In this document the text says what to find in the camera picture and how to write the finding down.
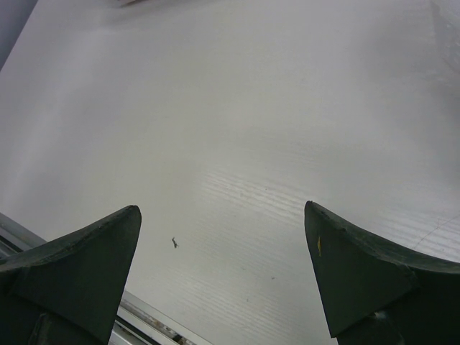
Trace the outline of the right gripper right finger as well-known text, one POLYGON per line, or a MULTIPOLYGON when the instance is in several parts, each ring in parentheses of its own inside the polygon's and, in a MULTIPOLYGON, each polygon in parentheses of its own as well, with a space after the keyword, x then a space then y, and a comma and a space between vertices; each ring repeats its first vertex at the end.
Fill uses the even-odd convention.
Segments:
POLYGON ((459 263, 417 252, 308 201, 305 237, 339 344, 458 344, 459 263))

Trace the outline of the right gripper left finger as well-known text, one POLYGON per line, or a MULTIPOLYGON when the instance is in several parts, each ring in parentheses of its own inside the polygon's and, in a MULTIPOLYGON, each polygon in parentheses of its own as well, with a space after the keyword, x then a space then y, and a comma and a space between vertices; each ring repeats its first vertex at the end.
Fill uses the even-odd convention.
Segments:
POLYGON ((127 206, 1 260, 2 344, 107 344, 142 222, 127 206))

